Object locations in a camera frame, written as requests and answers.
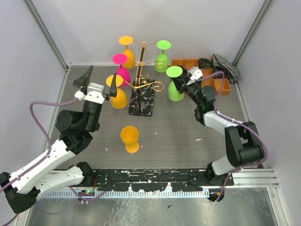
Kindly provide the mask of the green goblet back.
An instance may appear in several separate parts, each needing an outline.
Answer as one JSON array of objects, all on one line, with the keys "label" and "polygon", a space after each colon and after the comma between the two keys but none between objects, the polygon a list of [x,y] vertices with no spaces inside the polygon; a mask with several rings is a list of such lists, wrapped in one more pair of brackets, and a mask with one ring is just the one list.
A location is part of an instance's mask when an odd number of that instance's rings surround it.
[{"label": "green goblet back", "polygon": [[[166,75],[171,79],[174,79],[182,75],[182,72],[183,70],[180,66],[171,66],[167,69]],[[171,101],[174,102],[181,101],[184,98],[184,94],[179,93],[174,81],[171,81],[168,86],[168,97]]]}]

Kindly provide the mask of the green goblet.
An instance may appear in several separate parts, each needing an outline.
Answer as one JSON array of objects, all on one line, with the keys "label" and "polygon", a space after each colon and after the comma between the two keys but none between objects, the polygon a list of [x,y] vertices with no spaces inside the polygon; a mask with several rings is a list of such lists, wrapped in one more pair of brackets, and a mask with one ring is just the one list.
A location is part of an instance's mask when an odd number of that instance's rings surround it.
[{"label": "green goblet", "polygon": [[171,43],[167,40],[160,40],[157,42],[157,47],[161,50],[155,61],[155,70],[159,73],[165,73],[169,66],[169,59],[166,50],[171,48]]},{"label": "green goblet", "polygon": [[[183,70],[180,66],[171,66],[167,69],[166,75],[171,79],[174,79],[182,75],[182,72]],[[171,101],[174,102],[181,101],[184,98],[184,94],[179,93],[174,81],[171,81],[168,86],[168,97]]]}]

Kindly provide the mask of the green goblet front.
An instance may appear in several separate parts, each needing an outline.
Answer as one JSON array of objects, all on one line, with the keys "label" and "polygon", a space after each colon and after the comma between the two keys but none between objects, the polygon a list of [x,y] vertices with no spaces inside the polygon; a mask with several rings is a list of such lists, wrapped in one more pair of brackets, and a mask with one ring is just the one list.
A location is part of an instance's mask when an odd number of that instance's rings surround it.
[{"label": "green goblet front", "polygon": [[159,73],[165,73],[169,66],[169,59],[166,50],[171,48],[171,43],[167,40],[160,40],[157,42],[157,47],[161,50],[155,61],[155,70]]}]

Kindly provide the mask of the orange goblet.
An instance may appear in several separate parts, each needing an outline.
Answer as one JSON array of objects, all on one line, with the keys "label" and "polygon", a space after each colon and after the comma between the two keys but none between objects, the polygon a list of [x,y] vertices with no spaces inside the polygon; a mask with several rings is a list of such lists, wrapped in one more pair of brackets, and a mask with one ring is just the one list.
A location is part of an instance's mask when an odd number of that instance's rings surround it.
[{"label": "orange goblet", "polygon": [[120,138],[128,153],[136,153],[139,150],[139,131],[136,127],[124,127],[120,132]]},{"label": "orange goblet", "polygon": [[127,95],[119,88],[123,83],[123,78],[120,75],[116,76],[117,96],[111,97],[111,105],[115,109],[122,109],[127,106]]},{"label": "orange goblet", "polygon": [[125,50],[123,51],[123,54],[127,56],[127,61],[123,64],[123,67],[127,69],[131,69],[135,67],[135,54],[133,51],[129,48],[129,45],[134,42],[134,39],[131,36],[122,36],[119,39],[119,43],[121,45],[125,46]]}]

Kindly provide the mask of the pink plastic goblet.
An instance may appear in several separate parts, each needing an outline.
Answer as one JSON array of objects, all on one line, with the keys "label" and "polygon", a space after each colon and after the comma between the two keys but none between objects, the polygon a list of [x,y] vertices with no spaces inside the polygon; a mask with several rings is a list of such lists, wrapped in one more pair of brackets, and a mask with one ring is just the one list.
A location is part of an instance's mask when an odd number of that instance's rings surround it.
[{"label": "pink plastic goblet", "polygon": [[127,56],[123,53],[115,54],[112,58],[113,63],[116,65],[119,65],[119,68],[117,69],[117,75],[120,75],[123,79],[122,87],[126,87],[130,82],[130,73],[128,69],[126,69],[123,64],[127,62]]}]

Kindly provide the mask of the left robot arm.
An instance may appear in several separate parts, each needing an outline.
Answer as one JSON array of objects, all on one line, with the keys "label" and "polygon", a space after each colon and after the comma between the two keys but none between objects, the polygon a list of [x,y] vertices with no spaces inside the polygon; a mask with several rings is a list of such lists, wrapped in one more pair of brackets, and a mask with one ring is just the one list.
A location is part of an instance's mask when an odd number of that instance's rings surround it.
[{"label": "left robot arm", "polygon": [[90,186],[95,173],[87,162],[79,162],[64,172],[51,174],[57,166],[84,151],[92,141],[92,132],[99,130],[99,118],[104,101],[116,97],[117,87],[112,84],[109,93],[104,86],[90,82],[93,67],[78,79],[73,86],[78,88],[74,99],[55,103],[55,106],[69,105],[83,101],[82,111],[62,110],[56,119],[55,127],[59,138],[48,145],[48,149],[21,169],[0,175],[1,191],[15,214],[31,208],[44,195],[73,185]]}]

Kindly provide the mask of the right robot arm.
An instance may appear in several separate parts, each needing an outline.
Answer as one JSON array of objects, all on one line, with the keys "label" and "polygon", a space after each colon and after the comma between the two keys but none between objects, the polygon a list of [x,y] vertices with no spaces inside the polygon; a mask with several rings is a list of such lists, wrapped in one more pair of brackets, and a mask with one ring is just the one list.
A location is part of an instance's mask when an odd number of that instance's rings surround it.
[{"label": "right robot arm", "polygon": [[180,94],[187,94],[196,104],[196,121],[213,128],[225,138],[226,154],[207,165],[206,179],[213,186],[223,180],[223,175],[250,165],[259,165],[267,158],[267,148],[260,138],[256,125],[231,119],[216,109],[218,95],[206,80],[202,71],[192,67],[184,72],[180,66],[171,66],[166,72]]}]

